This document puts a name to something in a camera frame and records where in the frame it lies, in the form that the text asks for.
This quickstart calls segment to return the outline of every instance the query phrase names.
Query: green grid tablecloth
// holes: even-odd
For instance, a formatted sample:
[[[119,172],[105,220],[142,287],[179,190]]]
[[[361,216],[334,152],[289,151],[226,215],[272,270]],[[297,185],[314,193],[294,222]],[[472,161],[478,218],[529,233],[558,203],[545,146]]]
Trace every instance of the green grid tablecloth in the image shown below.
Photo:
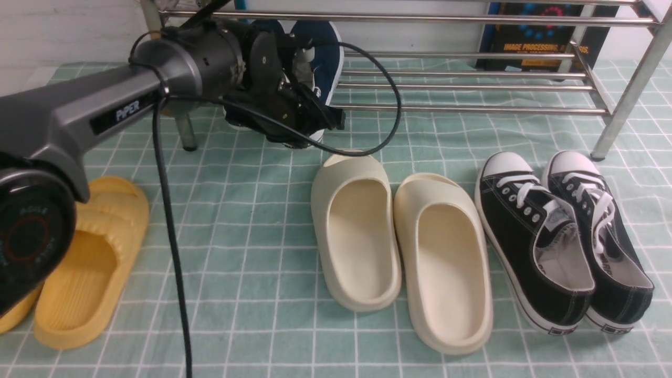
[[[390,64],[466,69],[433,60]],[[53,81],[113,66],[66,65]],[[635,66],[632,61],[598,65],[612,99]],[[332,300],[309,203],[310,184],[326,154],[291,151],[261,135],[237,132],[216,108],[192,114],[199,149],[188,153],[174,121],[163,119],[196,377],[672,377],[670,69],[671,63],[659,67],[616,145],[598,164],[657,287],[644,319],[622,337],[587,324],[565,337],[536,332],[518,313],[502,267],[490,253],[494,330],[482,350],[462,357],[441,355],[416,337],[404,291],[393,305],[374,313],[354,314]],[[405,91],[403,97],[415,104],[590,104],[586,95],[570,93]],[[334,101],[389,103],[393,96],[338,91]],[[390,113],[351,113],[347,130],[328,133],[325,141],[371,147],[392,120]],[[375,156],[395,188],[413,172],[435,172],[473,192],[477,169],[497,151],[519,153],[540,173],[558,150],[590,150],[602,128],[598,118],[586,117],[405,114],[396,138]],[[0,377],[183,377],[177,297],[151,148],[146,119],[85,156],[89,179],[130,178],[153,204],[144,246],[109,329],[90,345],[59,352],[35,340],[31,316],[0,336]]]

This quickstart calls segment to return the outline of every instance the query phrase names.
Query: black cable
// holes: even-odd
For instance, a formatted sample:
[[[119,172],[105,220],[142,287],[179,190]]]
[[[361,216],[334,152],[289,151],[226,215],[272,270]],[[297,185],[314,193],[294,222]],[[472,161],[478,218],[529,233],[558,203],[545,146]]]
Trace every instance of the black cable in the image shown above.
[[[162,32],[157,32],[157,31],[150,31],[145,34],[143,34],[141,37],[139,37],[135,43],[133,44],[133,47],[131,49],[130,57],[128,59],[129,63],[131,65],[139,65],[142,67],[147,67],[147,65],[138,63],[134,61],[133,55],[135,53],[135,50],[140,43],[140,41],[147,35],[153,34],[153,33],[159,33],[162,34]],[[225,99],[219,99],[219,98],[207,98],[204,96],[189,96],[189,95],[171,95],[168,92],[167,87],[165,87],[165,82],[163,81],[162,75],[158,72],[158,70],[155,67],[148,67],[152,69],[156,74],[159,80],[162,83],[162,86],[164,87],[164,93],[162,93],[161,99],[155,104],[154,106],[154,111],[153,111],[153,119],[152,119],[152,140],[154,144],[154,154],[157,160],[157,169],[159,171],[159,183],[161,185],[161,195],[163,197],[163,208],[165,211],[165,216],[166,216],[166,226],[168,230],[168,240],[170,243],[170,249],[171,249],[171,255],[173,257],[173,268],[175,271],[175,284],[177,286],[177,302],[179,305],[179,314],[180,314],[180,320],[182,324],[182,334],[184,338],[184,352],[185,352],[185,376],[186,378],[193,378],[193,356],[192,356],[192,341],[191,341],[191,335],[189,331],[189,314],[187,312],[187,302],[185,298],[185,292],[184,292],[184,280],[182,277],[182,265],[180,262],[179,258],[179,247],[177,245],[177,234],[175,232],[175,219],[173,218],[173,207],[171,204],[171,199],[170,199],[170,187],[168,185],[168,175],[166,172],[166,167],[165,167],[165,159],[163,157],[163,148],[161,146],[161,109],[163,106],[170,100],[188,100],[188,101],[196,101],[196,102],[209,102],[211,104],[218,104],[222,106],[228,106],[231,108],[235,108],[249,116],[257,117],[259,119],[265,120],[266,122],[270,122],[272,124],[275,124],[276,126],[279,126],[283,128],[284,130],[288,131],[289,133],[295,135],[296,137],[305,140],[307,143],[323,150],[329,153],[334,153],[337,155],[344,155],[344,156],[351,156],[351,157],[359,157],[359,156],[367,156],[371,155],[375,152],[378,152],[381,150],[383,147],[387,146],[389,142],[392,140],[394,135],[396,134],[397,129],[399,128],[399,122],[401,121],[401,94],[399,93],[398,88],[396,87],[396,84],[394,83],[394,80],[390,76],[390,74],[387,72],[387,70],[374,58],[371,54],[368,52],[360,49],[357,46],[354,46],[349,43],[345,42],[313,42],[313,46],[327,46],[327,45],[334,45],[338,44],[342,47],[350,48],[358,53],[360,53],[362,56],[366,57],[369,61],[371,61],[378,69],[380,69],[380,72],[385,76],[387,81],[390,83],[390,86],[392,87],[392,90],[394,91],[394,96],[396,98],[396,118],[394,120],[394,126],[392,127],[392,130],[390,131],[390,134],[379,144],[378,146],[369,149],[367,151],[344,151],[341,149],[335,149],[332,147],[329,147],[327,145],[324,145],[320,142],[312,140],[310,137],[303,135],[302,133],[294,130],[293,128],[290,128],[289,126],[286,126],[285,124],[278,122],[277,120],[270,118],[264,114],[261,114],[259,112],[256,112],[252,109],[249,109],[245,106],[242,106],[236,102],[225,100]]]
[[[231,0],[213,0],[211,3],[207,4],[205,7],[201,8],[196,12],[195,15],[191,16],[187,21],[180,26],[181,29],[189,29],[199,22],[208,19],[212,14],[218,11],[221,7],[224,7],[226,4],[230,3]]]
[[[175,219],[173,218],[173,206],[170,201],[170,187],[168,187],[168,175],[166,173],[165,160],[163,159],[163,148],[161,147],[161,109],[163,108],[166,97],[163,97],[154,105],[154,114],[152,118],[152,140],[154,142],[154,155],[157,158],[157,168],[159,169],[159,183],[161,183],[161,196],[163,197],[163,209],[166,214],[166,226],[168,228],[168,241],[170,243],[170,252],[173,255],[173,268],[175,269],[175,284],[177,285],[177,302],[179,304],[179,317],[182,322],[182,334],[184,337],[184,355],[185,355],[185,376],[193,377],[192,368],[192,338],[189,333],[189,314],[187,312],[187,301],[184,295],[184,280],[182,279],[182,264],[179,260],[179,250],[177,246],[177,234],[175,232]]]
[[[396,118],[394,119],[394,126],[392,126],[392,130],[388,134],[388,136],[377,146],[368,149],[366,151],[345,151],[342,149],[336,149],[327,145],[324,145],[318,141],[312,140],[310,137],[303,135],[302,133],[298,132],[297,130],[294,130],[293,128],[283,124],[282,122],[279,122],[269,116],[266,116],[265,114],[261,114],[255,110],[252,110],[244,105],[240,105],[237,102],[226,100],[223,98],[209,98],[209,97],[204,97],[204,96],[196,96],[196,95],[170,95],[168,98],[170,100],[183,100],[183,101],[195,101],[195,102],[209,102],[211,104],[216,104],[216,105],[221,105],[221,106],[227,106],[230,108],[237,109],[238,111],[252,117],[256,117],[260,120],[264,120],[266,122],[270,122],[278,127],[283,128],[285,131],[288,131],[289,133],[293,134],[294,136],[303,139],[307,143],[311,144],[312,146],[315,146],[322,151],[326,151],[328,153],[333,153],[336,155],[343,155],[343,156],[349,156],[349,157],[360,157],[360,156],[369,156],[371,154],[374,154],[378,151],[380,151],[383,147],[387,146],[389,142],[394,138],[394,135],[396,134],[396,131],[399,128],[399,123],[401,121],[401,94],[399,93],[399,89],[396,87],[396,84],[394,83],[394,80],[390,76],[390,74],[387,72],[385,67],[383,67],[376,58],[374,58],[371,54],[368,52],[360,49],[357,46],[354,46],[349,43],[345,42],[316,42],[313,44],[313,46],[326,46],[329,44],[337,44],[343,47],[350,48],[358,53],[360,53],[362,56],[366,57],[369,59],[378,69],[380,69],[380,72],[385,76],[387,81],[390,83],[390,86],[392,87],[392,90],[394,91],[394,96],[396,97]]]

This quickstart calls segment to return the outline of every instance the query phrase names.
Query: white slide sandal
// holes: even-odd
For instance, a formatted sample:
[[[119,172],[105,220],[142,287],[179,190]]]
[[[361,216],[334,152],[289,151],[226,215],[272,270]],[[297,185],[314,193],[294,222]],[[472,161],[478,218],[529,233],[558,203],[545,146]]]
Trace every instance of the white slide sandal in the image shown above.
[[[481,348],[493,329],[485,236],[471,197],[437,174],[414,174],[394,197],[411,323],[446,354]]]
[[[312,184],[310,207],[331,296],[352,311],[390,305],[401,289],[401,263],[382,164],[330,157]]]

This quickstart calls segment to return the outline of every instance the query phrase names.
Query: yellow slipper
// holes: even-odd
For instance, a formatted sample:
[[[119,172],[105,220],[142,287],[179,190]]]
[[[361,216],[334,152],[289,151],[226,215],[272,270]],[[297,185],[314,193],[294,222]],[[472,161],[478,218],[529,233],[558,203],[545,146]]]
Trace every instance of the yellow slipper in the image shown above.
[[[23,301],[20,301],[16,306],[14,306],[8,313],[3,316],[0,316],[0,335],[16,327],[21,320],[25,319],[30,309],[33,308],[35,300],[40,295],[41,287],[33,290],[32,293],[28,294]]]
[[[85,345],[108,326],[149,222],[147,198],[128,180],[102,177],[89,187],[70,249],[35,310],[35,337],[55,349]]]

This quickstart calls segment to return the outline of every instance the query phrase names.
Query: metal shoe rack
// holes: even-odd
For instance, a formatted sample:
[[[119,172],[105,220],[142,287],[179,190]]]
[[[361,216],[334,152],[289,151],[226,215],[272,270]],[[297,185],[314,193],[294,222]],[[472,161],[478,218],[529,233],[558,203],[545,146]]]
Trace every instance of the metal shoe rack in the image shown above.
[[[512,3],[563,3],[583,5],[581,15],[578,17],[555,17],[555,16],[510,16],[510,15],[409,15],[409,14],[372,14],[372,13],[296,13],[296,12],[270,12],[270,11],[220,11],[215,13],[218,17],[235,19],[274,19],[274,20],[329,20],[336,22],[392,22],[392,23],[476,23],[476,24],[505,24],[505,25],[553,25],[574,26],[572,40],[563,53],[554,54],[519,54],[519,53],[450,53],[450,52],[390,52],[377,51],[372,54],[377,58],[392,59],[536,59],[536,60],[560,60],[561,66],[557,73],[530,73],[530,72],[483,72],[483,71],[420,71],[417,69],[391,70],[394,77],[488,77],[493,79],[548,79],[548,80],[580,80],[582,85],[530,85],[520,84],[398,84],[401,90],[437,90],[437,91],[579,91],[588,92],[595,104],[594,108],[563,108],[563,107],[519,107],[519,106],[418,106],[404,105],[405,112],[468,112],[468,113],[516,113],[516,114],[566,114],[575,116],[599,116],[603,119],[605,128],[595,145],[591,156],[594,160],[605,158],[610,147],[613,145],[618,133],[627,121],[637,100],[644,91],[651,75],[657,68],[667,47],[672,42],[672,5],[665,15],[657,15],[649,6],[648,0],[506,0]],[[160,9],[152,0],[140,0],[147,26],[150,30],[157,30],[165,25],[170,17],[189,17],[195,14],[195,10]],[[593,17],[595,7],[609,5],[619,7],[631,7],[637,18],[607,18]],[[585,57],[579,51],[579,46],[585,33],[586,27],[624,27],[624,28],[647,28],[653,39],[646,52],[642,56],[639,66],[615,106],[612,106],[599,79],[585,64]],[[568,73],[569,67],[574,63],[580,63],[583,70],[578,73]],[[373,76],[376,72],[367,69],[344,70],[343,76],[361,77]],[[387,84],[376,84],[361,81],[342,81],[340,88],[348,89],[384,89]],[[394,111],[393,104],[333,104],[346,110],[368,111]],[[191,128],[191,122],[187,114],[174,114],[177,127],[185,148],[196,147],[196,139]]]

